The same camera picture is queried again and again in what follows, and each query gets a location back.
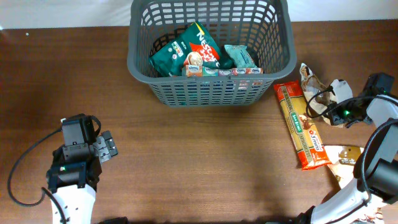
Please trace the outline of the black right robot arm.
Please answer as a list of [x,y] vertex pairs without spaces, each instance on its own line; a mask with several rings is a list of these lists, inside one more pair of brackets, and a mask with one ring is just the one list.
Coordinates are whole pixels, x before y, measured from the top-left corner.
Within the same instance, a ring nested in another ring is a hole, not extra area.
[[310,207],[293,223],[353,223],[365,213],[397,202],[397,97],[394,77],[369,76],[357,97],[332,103],[318,113],[339,117],[348,125],[372,122],[376,130],[354,165],[353,179],[328,201]]

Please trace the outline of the orange spaghetti packet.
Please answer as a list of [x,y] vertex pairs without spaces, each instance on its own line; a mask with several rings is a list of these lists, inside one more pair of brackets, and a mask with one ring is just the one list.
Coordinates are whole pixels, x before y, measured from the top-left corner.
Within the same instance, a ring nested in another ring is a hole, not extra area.
[[331,164],[318,129],[306,112],[307,102],[299,81],[275,84],[280,103],[302,170]]

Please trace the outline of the small beige snack pouch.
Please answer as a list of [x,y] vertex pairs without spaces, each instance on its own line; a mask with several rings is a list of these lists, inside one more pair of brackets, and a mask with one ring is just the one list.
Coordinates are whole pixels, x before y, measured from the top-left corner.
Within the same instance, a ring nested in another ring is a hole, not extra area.
[[331,91],[321,93],[321,91],[331,86],[324,85],[305,63],[301,63],[300,75],[301,88],[307,101],[319,93],[319,95],[310,102],[309,110],[311,115],[319,115],[321,112],[325,111],[328,106],[335,103],[330,100]]

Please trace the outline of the pale green bar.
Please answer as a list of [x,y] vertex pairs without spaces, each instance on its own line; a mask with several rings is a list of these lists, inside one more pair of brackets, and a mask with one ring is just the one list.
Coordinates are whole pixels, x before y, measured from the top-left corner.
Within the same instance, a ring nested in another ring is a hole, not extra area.
[[225,45],[224,49],[233,63],[233,68],[255,68],[256,64],[245,45]]

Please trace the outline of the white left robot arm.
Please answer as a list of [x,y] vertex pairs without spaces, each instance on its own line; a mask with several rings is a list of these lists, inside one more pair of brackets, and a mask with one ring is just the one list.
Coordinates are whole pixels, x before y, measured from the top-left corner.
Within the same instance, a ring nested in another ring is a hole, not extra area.
[[109,131],[93,144],[62,145],[53,151],[46,178],[52,223],[90,223],[103,163],[118,155]]

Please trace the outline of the blue tissue pack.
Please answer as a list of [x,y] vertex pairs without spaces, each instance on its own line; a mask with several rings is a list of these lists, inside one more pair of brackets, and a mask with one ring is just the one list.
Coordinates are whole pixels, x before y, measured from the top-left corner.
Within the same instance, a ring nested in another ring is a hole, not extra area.
[[182,75],[186,77],[226,77],[237,76],[240,74],[261,74],[262,68],[231,68],[228,70],[213,69],[199,65],[186,65],[182,68]]

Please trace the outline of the green Nescafe coffee bag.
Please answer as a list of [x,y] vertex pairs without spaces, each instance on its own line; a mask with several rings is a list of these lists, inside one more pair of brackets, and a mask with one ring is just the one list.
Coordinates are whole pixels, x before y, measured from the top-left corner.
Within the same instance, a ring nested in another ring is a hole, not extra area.
[[149,58],[151,65],[163,76],[180,76],[186,65],[212,69],[230,69],[233,61],[216,44],[200,22],[192,23],[175,40],[167,43]]

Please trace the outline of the large beige snack bag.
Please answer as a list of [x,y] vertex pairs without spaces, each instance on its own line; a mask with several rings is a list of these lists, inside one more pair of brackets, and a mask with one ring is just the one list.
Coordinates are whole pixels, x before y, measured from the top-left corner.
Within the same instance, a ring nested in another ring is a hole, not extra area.
[[[328,164],[328,168],[342,189],[353,179],[354,165],[364,148],[358,146],[324,146],[324,149],[331,161],[331,164]],[[384,224],[381,209],[376,208],[373,212],[361,215],[354,223]]]

